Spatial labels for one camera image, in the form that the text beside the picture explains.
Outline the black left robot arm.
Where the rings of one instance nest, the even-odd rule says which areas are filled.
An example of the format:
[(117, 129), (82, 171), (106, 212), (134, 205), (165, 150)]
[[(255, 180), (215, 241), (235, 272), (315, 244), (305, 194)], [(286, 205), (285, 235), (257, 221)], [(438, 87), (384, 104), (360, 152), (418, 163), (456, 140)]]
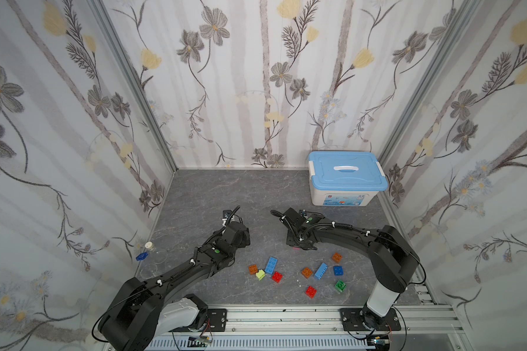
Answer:
[(236, 209), (224, 211), (223, 219), (222, 228), (184, 263), (143, 281), (127, 280), (93, 325), (92, 337), (115, 350), (144, 350), (162, 333), (202, 328), (208, 306), (185, 291), (233, 265), (237, 250), (250, 245), (250, 231)]

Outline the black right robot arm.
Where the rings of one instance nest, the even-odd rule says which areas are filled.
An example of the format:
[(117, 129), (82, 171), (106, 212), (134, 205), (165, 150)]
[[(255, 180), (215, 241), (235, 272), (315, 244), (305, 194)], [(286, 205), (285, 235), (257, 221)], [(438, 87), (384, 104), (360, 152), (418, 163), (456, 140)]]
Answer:
[(423, 265), (417, 253), (400, 232), (386, 225), (381, 229), (357, 228), (336, 222), (318, 212), (289, 208), (281, 213), (271, 210), (287, 228), (290, 247), (310, 251), (317, 243), (333, 244), (366, 256), (376, 275), (376, 283), (360, 312), (360, 322), (369, 330), (385, 324), (394, 303), (405, 292), (417, 269)]

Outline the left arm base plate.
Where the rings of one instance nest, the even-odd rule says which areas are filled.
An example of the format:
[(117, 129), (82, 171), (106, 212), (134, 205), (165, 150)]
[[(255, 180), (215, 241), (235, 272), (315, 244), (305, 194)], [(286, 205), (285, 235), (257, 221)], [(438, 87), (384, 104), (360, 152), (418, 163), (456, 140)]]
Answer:
[(176, 328), (173, 332), (202, 332), (221, 333), (225, 331), (228, 322), (227, 309), (208, 309), (202, 312), (192, 325)]

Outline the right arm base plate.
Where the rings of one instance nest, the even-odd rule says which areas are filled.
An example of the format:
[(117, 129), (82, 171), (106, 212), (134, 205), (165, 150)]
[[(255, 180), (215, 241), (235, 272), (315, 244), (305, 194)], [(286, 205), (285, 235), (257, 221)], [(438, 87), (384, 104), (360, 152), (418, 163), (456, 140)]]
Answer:
[(387, 315), (379, 317), (367, 307), (342, 308), (339, 310), (344, 331), (369, 333), (371, 331), (401, 331), (401, 319), (395, 308), (390, 308)]

